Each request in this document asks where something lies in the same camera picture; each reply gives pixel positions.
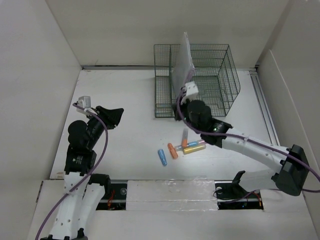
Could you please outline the white notebook booklet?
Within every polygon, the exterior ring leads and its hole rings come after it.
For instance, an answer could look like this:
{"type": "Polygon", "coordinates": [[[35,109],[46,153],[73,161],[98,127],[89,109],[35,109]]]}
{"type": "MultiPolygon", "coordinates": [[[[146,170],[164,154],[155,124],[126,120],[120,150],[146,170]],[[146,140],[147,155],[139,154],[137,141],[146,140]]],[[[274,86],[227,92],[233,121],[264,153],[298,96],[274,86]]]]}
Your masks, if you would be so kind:
{"type": "Polygon", "coordinates": [[[186,84],[186,77],[192,64],[191,45],[188,33],[184,32],[172,73],[172,87],[176,96],[180,94],[181,88],[186,84]]]}

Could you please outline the clear zip pouch purple zipper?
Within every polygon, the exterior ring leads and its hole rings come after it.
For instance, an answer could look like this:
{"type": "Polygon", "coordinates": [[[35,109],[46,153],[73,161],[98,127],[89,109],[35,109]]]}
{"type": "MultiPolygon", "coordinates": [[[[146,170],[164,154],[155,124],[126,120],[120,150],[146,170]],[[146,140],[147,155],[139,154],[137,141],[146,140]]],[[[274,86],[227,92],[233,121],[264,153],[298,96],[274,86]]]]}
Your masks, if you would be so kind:
{"type": "Polygon", "coordinates": [[[192,64],[189,67],[189,71],[188,71],[188,74],[187,74],[187,77],[186,77],[186,80],[185,80],[186,83],[191,81],[194,72],[195,72],[195,66],[192,64]]]}

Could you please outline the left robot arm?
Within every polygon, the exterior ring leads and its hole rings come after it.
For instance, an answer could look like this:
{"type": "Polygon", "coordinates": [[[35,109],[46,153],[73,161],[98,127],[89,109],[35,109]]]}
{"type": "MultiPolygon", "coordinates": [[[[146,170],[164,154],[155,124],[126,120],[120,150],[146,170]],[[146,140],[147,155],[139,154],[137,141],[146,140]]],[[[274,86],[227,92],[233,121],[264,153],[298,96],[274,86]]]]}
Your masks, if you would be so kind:
{"type": "Polygon", "coordinates": [[[94,172],[102,161],[94,147],[102,134],[118,126],[124,109],[84,108],[77,103],[74,107],[83,111],[88,122],[76,120],[68,127],[63,196],[41,224],[43,228],[57,212],[47,240],[86,240],[86,228],[100,200],[112,191],[109,175],[94,172]]]}

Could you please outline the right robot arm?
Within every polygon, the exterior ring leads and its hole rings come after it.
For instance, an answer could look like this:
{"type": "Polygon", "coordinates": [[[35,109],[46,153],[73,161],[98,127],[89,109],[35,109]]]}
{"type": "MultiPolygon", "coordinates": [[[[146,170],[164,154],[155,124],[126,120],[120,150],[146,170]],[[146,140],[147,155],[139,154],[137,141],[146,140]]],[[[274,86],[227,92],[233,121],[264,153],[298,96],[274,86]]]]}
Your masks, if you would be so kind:
{"type": "Polygon", "coordinates": [[[276,188],[290,196],[299,196],[303,191],[310,166],[301,146],[283,147],[250,137],[231,124],[214,118],[211,109],[201,100],[183,102],[183,98],[178,96],[174,113],[176,120],[183,121],[205,143],[242,154],[267,166],[262,171],[239,171],[224,192],[243,197],[248,192],[262,189],[276,188]]]}

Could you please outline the orange capped clear marker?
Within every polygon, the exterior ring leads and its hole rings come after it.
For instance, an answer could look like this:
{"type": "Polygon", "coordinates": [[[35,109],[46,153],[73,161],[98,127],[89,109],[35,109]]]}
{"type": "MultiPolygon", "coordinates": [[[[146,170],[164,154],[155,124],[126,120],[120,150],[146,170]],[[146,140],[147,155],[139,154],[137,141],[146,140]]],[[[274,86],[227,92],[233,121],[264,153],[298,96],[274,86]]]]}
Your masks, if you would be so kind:
{"type": "Polygon", "coordinates": [[[188,132],[189,130],[185,128],[182,133],[181,146],[183,149],[186,148],[188,145],[188,132]]]}

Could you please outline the pink marker pen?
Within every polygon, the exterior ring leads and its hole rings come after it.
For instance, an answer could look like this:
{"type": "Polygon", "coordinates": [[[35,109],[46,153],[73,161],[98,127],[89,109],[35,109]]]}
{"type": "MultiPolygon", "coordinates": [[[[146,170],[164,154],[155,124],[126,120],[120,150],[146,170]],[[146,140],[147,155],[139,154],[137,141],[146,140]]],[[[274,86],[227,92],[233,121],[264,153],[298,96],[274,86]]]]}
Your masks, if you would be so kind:
{"type": "Polygon", "coordinates": [[[197,142],[198,142],[198,144],[200,144],[200,145],[206,143],[206,142],[205,142],[204,140],[202,140],[202,139],[198,140],[197,142]]]}

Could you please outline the light blue capped marker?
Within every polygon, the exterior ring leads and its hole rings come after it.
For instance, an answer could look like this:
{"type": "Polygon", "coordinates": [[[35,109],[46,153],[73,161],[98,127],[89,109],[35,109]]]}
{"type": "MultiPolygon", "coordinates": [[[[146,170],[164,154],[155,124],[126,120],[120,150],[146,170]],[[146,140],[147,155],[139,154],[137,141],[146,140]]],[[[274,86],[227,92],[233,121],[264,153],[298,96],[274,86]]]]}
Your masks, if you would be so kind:
{"type": "Polygon", "coordinates": [[[176,151],[182,151],[182,150],[185,149],[185,148],[194,147],[194,146],[197,146],[197,145],[199,145],[199,142],[198,142],[198,141],[192,141],[192,142],[188,142],[188,143],[186,144],[186,146],[177,145],[177,146],[175,146],[174,148],[175,148],[176,151]]]}

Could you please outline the yellow marker pen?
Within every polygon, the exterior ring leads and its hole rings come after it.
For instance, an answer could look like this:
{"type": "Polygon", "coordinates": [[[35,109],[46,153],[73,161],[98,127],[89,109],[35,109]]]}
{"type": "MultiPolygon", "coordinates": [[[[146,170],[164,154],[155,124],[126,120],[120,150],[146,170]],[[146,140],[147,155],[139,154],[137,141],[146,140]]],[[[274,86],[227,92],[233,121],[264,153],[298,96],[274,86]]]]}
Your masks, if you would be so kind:
{"type": "Polygon", "coordinates": [[[186,147],[183,149],[183,154],[188,155],[191,153],[195,153],[195,152],[204,150],[205,148],[206,148],[205,144],[199,144],[199,145],[195,145],[195,146],[186,147]]]}

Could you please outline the orange marker pen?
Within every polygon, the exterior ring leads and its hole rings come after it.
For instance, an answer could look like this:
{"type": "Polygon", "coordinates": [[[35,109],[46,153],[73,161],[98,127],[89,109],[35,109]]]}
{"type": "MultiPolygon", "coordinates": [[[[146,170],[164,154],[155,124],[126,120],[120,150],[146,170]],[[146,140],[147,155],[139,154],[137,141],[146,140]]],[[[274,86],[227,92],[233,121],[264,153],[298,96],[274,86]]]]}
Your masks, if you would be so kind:
{"type": "Polygon", "coordinates": [[[169,150],[169,153],[170,153],[171,157],[174,160],[177,159],[179,156],[178,156],[178,153],[177,153],[175,147],[171,143],[168,143],[167,147],[168,147],[168,150],[169,150]]]}

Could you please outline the blue marker pen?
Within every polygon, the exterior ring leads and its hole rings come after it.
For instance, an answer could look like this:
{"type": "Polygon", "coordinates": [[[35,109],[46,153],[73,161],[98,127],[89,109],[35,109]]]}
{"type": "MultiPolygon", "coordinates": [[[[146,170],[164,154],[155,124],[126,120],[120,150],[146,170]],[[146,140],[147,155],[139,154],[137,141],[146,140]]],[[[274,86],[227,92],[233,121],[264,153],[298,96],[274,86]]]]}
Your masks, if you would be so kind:
{"type": "Polygon", "coordinates": [[[158,151],[157,151],[157,154],[158,154],[158,156],[159,156],[159,159],[160,159],[160,161],[161,161],[161,164],[165,167],[165,166],[167,166],[167,159],[166,159],[166,156],[165,156],[165,152],[164,152],[164,150],[163,149],[159,149],[158,151]]]}

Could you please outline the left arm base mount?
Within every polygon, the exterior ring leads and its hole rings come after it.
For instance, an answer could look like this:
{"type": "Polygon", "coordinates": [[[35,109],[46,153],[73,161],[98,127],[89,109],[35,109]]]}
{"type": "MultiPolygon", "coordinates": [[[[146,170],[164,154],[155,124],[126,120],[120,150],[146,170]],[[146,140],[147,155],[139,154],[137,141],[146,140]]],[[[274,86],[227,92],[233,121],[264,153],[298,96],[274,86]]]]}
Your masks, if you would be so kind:
{"type": "Polygon", "coordinates": [[[111,180],[107,174],[95,173],[90,183],[98,183],[104,187],[104,196],[97,205],[97,211],[122,211],[126,209],[127,180],[111,180]]]}

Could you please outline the aluminium rail right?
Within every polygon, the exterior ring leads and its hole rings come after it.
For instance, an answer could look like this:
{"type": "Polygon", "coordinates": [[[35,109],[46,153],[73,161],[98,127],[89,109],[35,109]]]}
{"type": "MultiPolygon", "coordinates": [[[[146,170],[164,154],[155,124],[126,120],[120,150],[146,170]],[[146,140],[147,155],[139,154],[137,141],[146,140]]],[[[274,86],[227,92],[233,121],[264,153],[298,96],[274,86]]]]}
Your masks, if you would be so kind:
{"type": "Polygon", "coordinates": [[[253,85],[253,89],[257,98],[257,102],[262,113],[264,125],[267,129],[269,140],[272,144],[279,145],[279,138],[275,129],[275,125],[272,120],[272,116],[263,93],[263,89],[259,80],[258,73],[256,71],[249,71],[249,76],[253,85]]]}

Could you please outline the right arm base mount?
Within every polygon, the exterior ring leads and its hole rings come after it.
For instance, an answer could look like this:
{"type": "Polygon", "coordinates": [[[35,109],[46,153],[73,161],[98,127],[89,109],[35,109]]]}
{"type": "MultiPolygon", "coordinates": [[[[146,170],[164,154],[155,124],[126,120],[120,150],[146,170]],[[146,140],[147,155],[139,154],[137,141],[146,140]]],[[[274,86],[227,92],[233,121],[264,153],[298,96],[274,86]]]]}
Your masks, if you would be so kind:
{"type": "Polygon", "coordinates": [[[217,199],[218,210],[263,210],[261,194],[247,192],[240,185],[245,171],[238,172],[233,180],[215,181],[213,196],[217,199]]]}

